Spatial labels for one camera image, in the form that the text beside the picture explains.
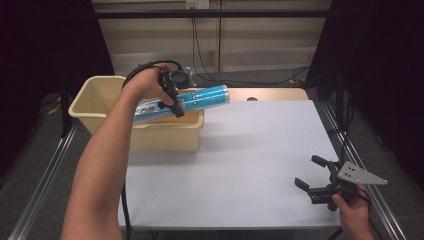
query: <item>blue tube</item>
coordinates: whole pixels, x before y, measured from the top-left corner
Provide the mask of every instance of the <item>blue tube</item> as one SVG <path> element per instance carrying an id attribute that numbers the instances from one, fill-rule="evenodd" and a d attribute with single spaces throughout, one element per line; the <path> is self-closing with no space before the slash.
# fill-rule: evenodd
<path id="1" fill-rule="evenodd" d="M 203 110 L 230 102 L 227 86 L 220 85 L 216 87 L 205 88 L 194 92 L 177 95 L 177 100 L 184 112 Z M 139 103 L 133 125 L 148 123 L 165 117 L 173 116 L 171 110 L 167 107 L 160 107 L 161 100 Z"/>

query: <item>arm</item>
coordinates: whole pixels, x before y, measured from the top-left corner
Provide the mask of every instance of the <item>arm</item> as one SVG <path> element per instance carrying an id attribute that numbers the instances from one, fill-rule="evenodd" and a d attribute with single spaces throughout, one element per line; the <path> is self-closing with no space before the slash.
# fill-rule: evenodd
<path id="1" fill-rule="evenodd" d="M 364 185 L 358 185 L 358 188 L 365 191 Z M 358 194 L 366 197 L 361 190 L 358 190 Z M 332 198 L 336 206 L 340 209 L 340 223 L 343 232 L 349 236 L 349 239 L 374 239 L 368 224 L 367 202 L 359 198 L 355 204 L 349 206 L 339 194 L 334 194 Z"/>
<path id="2" fill-rule="evenodd" d="M 169 65 L 158 66 L 172 71 Z M 159 69 L 137 74 L 88 142 L 79 160 L 66 210 L 62 239 L 121 239 L 120 193 L 127 170 L 132 121 L 143 98 L 172 99 L 157 83 Z"/>

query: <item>beige plastic bin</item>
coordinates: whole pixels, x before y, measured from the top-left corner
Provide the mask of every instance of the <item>beige plastic bin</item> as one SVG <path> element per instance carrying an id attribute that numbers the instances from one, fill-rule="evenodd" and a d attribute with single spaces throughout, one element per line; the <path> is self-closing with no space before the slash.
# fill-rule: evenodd
<path id="1" fill-rule="evenodd" d="M 69 107 L 69 114 L 78 118 L 93 134 L 118 98 L 124 80 L 125 78 L 121 76 L 89 78 Z M 168 117 L 133 126 L 130 149 L 197 151 L 203 123 L 204 111 L 193 111 L 181 118 Z"/>

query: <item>white table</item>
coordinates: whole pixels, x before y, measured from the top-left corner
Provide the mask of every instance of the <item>white table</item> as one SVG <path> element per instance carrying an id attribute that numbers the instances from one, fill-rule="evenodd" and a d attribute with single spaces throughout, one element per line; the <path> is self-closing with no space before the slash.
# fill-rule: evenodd
<path id="1" fill-rule="evenodd" d="M 337 226 L 294 185 L 329 183 L 312 155 L 337 161 L 312 101 L 232 101 L 207 109 L 198 152 L 131 152 L 127 200 L 137 229 Z M 124 226 L 122 210 L 119 222 Z"/>

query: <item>electrical outlet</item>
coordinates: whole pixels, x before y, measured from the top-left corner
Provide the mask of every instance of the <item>electrical outlet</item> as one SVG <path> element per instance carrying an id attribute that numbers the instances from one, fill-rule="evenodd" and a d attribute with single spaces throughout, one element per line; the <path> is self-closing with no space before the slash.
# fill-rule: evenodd
<path id="1" fill-rule="evenodd" d="M 209 9 L 209 0 L 198 0 L 197 9 Z"/>
<path id="2" fill-rule="evenodd" d="M 197 9 L 197 0 L 186 0 L 187 9 Z"/>

